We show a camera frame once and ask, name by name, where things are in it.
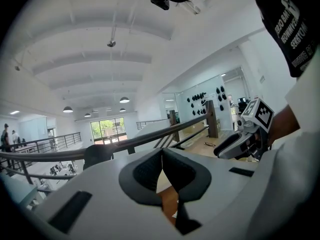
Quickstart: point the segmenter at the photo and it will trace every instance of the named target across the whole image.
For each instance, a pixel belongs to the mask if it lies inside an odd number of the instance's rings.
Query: handrail
[[[158,120],[150,120],[150,121],[140,121],[140,122],[137,122],[137,123],[154,123],[154,122],[159,122],[159,121],[164,121],[164,120],[169,120],[168,118],[167,119],[158,119]]]
[[[152,142],[152,141],[155,141],[155,140],[159,140],[156,144],[156,146],[158,146],[166,136],[167,136],[167,138],[165,138],[164,142],[161,145],[161,148],[164,147],[165,145],[166,145],[166,147],[168,147],[174,139],[174,134],[177,134],[178,131],[181,131],[181,130],[183,130],[187,127],[190,127],[196,123],[199,123],[203,120],[207,121],[208,126],[205,126],[201,130],[195,132],[194,134],[188,136],[187,138],[185,138],[181,141],[178,141],[178,143],[172,145],[171,147],[177,147],[177,146],[181,145],[182,143],[193,138],[194,136],[196,136],[197,134],[199,134],[200,132],[202,132],[205,129],[208,129],[208,133],[209,133],[208,135],[210,137],[217,138],[218,137],[218,129],[217,129],[217,121],[216,121],[216,115],[215,115],[213,101],[212,100],[207,101],[205,105],[206,105],[206,110],[207,110],[206,114],[201,115],[195,119],[192,119],[192,120],[184,122],[184,123],[172,125],[172,126],[167,127],[165,129],[161,129],[161,130],[157,130],[157,131],[154,131],[151,133],[140,135],[140,136],[132,138],[132,139],[123,140],[121,142],[118,142],[117,144],[111,144],[112,145],[112,152],[115,153],[115,152],[127,150],[130,155],[130,154],[135,153],[135,147]],[[48,140],[54,140],[57,138],[63,138],[65,145],[67,147],[66,136],[72,135],[74,137],[74,134],[78,134],[79,139],[81,141],[80,132],[67,134],[67,135],[63,135],[63,136],[58,136],[58,137],[46,138],[46,139],[42,139],[42,140],[38,140],[38,141],[48,141]],[[23,142],[23,144],[34,143],[34,142],[35,141]],[[78,150],[67,150],[67,151],[61,151],[61,152],[49,152],[49,153],[0,152],[0,157],[8,159],[7,161],[9,161],[9,160],[19,161],[23,172],[15,170],[14,167],[13,167],[13,169],[11,169],[11,168],[2,166],[1,163],[0,163],[0,168],[7,170],[8,172],[12,172],[15,174],[25,176],[27,181],[30,184],[33,184],[31,178],[53,179],[53,180],[70,180],[71,178],[73,178],[73,175],[57,176],[57,175],[29,174],[28,170],[26,168],[25,162],[58,162],[58,161],[81,160],[81,159],[85,158],[85,151],[86,151],[86,148],[82,148],[82,149],[78,149]],[[50,193],[49,190],[41,189],[41,188],[38,188],[38,191]]]
[[[179,124],[170,126],[168,128],[164,128],[164,129],[157,130],[157,131],[154,131],[151,133],[143,134],[143,135],[140,135],[135,138],[122,140],[121,142],[119,142],[119,144],[115,144],[116,148],[115,148],[114,152],[123,151],[123,150],[126,150],[131,147],[137,147],[137,146],[158,140],[162,137],[165,137],[167,135],[181,131],[187,127],[193,126],[194,124],[199,123],[199,122],[207,119],[209,116],[210,116],[210,114],[207,113],[207,114],[204,114],[202,116],[199,116],[199,117],[192,119],[190,121],[187,121],[187,122],[179,123]]]
[[[140,135],[135,138],[122,140],[114,145],[113,152],[119,152],[127,150],[130,147],[137,147],[158,139],[162,137],[171,135],[175,132],[181,131],[187,127],[190,127],[198,122],[201,122],[207,119],[210,115],[204,114],[195,119],[192,119],[187,122],[179,123],[168,128],[150,132],[147,134]],[[56,161],[70,161],[70,160],[80,160],[85,158],[86,148],[78,150],[68,150],[61,152],[52,152],[52,153],[7,153],[0,152],[0,157],[6,159],[12,159],[17,161],[26,161],[26,162],[56,162]]]
[[[58,138],[64,138],[66,136],[70,136],[70,135],[76,135],[76,134],[80,134],[80,132],[74,132],[74,133],[70,133],[70,134],[66,134],[66,135],[61,135],[61,136],[57,136],[57,137],[50,137],[50,138],[43,138],[43,139],[36,139],[36,140],[32,140],[32,141],[27,141],[27,142],[21,142],[21,143],[16,143],[16,144],[11,144],[8,147],[9,148],[14,148],[16,146],[22,146],[22,145],[28,145],[31,143],[35,143],[35,142],[44,142],[44,141],[48,141],[48,140],[53,140],[53,139],[58,139]]]

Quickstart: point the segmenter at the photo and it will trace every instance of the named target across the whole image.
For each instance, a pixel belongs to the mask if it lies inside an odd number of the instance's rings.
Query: metal railing
[[[159,122],[159,121],[164,121],[168,119],[160,119],[160,120],[151,120],[151,121],[141,121],[141,122],[136,122],[136,127],[138,130],[141,130],[143,127],[145,127],[147,124],[151,124],[154,122]]]
[[[206,111],[207,113],[204,115],[201,115],[195,119],[192,119],[190,121],[179,123],[176,125],[172,125],[168,128],[164,128],[161,130],[157,130],[148,134],[144,134],[132,139],[122,140],[120,142],[117,142],[113,145],[113,153],[127,150],[129,155],[135,153],[135,147],[159,140],[157,144],[154,146],[155,148],[159,147],[169,147],[171,142],[173,141],[173,136],[178,131],[181,131],[183,129],[186,129],[190,126],[193,126],[194,124],[197,124],[203,120],[206,120],[207,126],[203,127],[201,130],[198,130],[197,132],[193,133],[192,135],[186,137],[185,139],[179,141],[178,143],[171,145],[171,148],[177,148],[181,144],[185,143],[186,141],[190,140],[194,136],[198,135],[200,132],[208,129],[208,136],[212,138],[218,138],[218,128],[217,128],[217,120],[216,120],[216,114],[215,109],[212,100],[209,100],[206,102]],[[78,150],[68,150],[68,151],[61,151],[61,152],[46,152],[46,153],[10,153],[10,152],[0,152],[0,158],[4,158],[7,160],[15,160],[21,163],[21,167],[23,172],[17,171],[11,168],[7,168],[0,165],[1,168],[8,170],[9,172],[24,175],[28,182],[32,184],[31,178],[39,178],[39,179],[53,179],[53,180],[69,180],[73,176],[44,176],[39,174],[29,174],[27,171],[27,168],[25,166],[25,162],[59,162],[59,161],[74,161],[74,160],[82,160],[85,158],[85,151],[86,148],[78,149]]]
[[[25,157],[26,154],[56,153],[65,150],[79,142],[81,142],[81,135],[80,132],[76,132],[58,137],[50,137],[9,145],[6,147],[6,149],[10,149],[10,152],[5,152],[8,155],[0,156],[0,169],[6,168],[6,170],[10,173],[19,174],[18,172],[23,171],[23,167],[27,168],[38,161],[24,160],[22,162],[21,159],[15,159],[15,156],[19,157],[20,154],[20,157],[22,158]]]

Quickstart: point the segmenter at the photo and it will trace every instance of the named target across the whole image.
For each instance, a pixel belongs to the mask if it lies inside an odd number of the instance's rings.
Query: black slot
[[[243,176],[247,176],[247,177],[252,177],[252,175],[254,175],[254,171],[253,170],[246,170],[246,169],[241,169],[241,168],[237,168],[237,167],[232,167],[229,172],[235,173],[235,174],[240,174]]]
[[[49,224],[57,230],[67,234],[91,197],[92,194],[88,192],[78,191],[54,215],[54,217],[49,221]]]

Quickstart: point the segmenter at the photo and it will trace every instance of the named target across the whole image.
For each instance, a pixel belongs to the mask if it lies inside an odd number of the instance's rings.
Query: glass door
[[[99,122],[91,122],[91,131],[94,144],[103,144]]]
[[[110,144],[127,140],[123,117],[91,122],[94,144]]]
[[[116,142],[114,139],[118,141],[116,121],[114,119],[100,121],[100,128],[104,144]]]

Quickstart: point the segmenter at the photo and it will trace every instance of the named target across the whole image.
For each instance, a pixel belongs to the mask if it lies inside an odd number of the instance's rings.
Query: white ceiling
[[[150,0],[31,0],[7,55],[73,109],[112,106],[122,96],[134,102],[144,73],[193,16]],[[116,46],[109,48],[114,25]]]
[[[8,106],[5,106],[5,105],[1,105],[0,106],[0,116],[4,116],[4,117],[7,117],[7,118],[12,118],[12,119],[18,119],[18,118],[21,118],[21,117],[29,115],[29,113],[25,113],[23,111],[20,111],[17,114],[10,114],[11,112],[14,112],[14,111],[16,111],[16,109],[8,107]]]

